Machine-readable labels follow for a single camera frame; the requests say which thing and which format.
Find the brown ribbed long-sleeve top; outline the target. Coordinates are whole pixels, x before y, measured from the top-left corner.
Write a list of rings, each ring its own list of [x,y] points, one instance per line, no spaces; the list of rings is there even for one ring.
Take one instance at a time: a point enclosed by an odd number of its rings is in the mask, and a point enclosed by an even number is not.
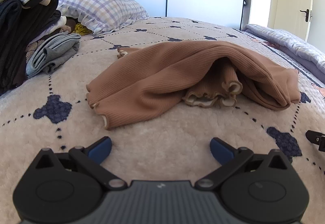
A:
[[[119,48],[117,61],[87,85],[87,100],[106,129],[156,118],[179,102],[234,107],[240,94],[279,111],[300,101],[298,74],[226,41],[164,42]]]

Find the pile of dark clothes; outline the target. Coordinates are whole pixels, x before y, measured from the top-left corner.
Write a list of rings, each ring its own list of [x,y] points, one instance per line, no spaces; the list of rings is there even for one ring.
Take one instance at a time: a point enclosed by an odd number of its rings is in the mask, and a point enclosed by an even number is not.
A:
[[[26,48],[61,17],[58,0],[25,8],[19,0],[1,2],[1,94],[22,85]]]

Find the beige bear pattern bed blanket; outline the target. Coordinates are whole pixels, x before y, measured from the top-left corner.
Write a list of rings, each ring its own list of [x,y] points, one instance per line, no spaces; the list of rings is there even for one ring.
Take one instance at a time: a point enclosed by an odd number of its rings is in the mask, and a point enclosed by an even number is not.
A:
[[[280,149],[310,196],[303,223],[324,223],[324,77],[254,28],[153,17],[83,36],[76,55],[1,96],[1,223],[41,148],[64,153],[103,136],[102,164],[125,181],[190,180],[218,167],[218,137],[256,153]]]

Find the folded grey garment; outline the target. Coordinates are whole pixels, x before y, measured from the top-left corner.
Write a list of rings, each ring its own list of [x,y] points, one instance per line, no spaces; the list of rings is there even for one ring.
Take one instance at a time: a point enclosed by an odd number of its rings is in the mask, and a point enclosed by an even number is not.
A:
[[[62,32],[45,40],[33,53],[26,64],[27,79],[41,72],[51,74],[79,50],[81,35]]]

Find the yellow knitted item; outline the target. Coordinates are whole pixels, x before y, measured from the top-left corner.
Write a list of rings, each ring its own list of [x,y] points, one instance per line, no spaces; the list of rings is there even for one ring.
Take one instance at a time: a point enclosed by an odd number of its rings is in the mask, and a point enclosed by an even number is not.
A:
[[[81,36],[85,36],[88,34],[92,34],[93,31],[91,31],[90,29],[88,29],[87,27],[83,26],[81,23],[77,23],[73,33],[79,34]]]

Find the purple plaid pillow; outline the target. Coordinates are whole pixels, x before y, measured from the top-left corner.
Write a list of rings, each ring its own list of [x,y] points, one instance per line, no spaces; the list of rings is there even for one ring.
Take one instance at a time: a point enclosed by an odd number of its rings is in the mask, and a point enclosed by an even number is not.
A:
[[[58,0],[61,15],[75,18],[94,35],[112,33],[149,18],[135,0]]]

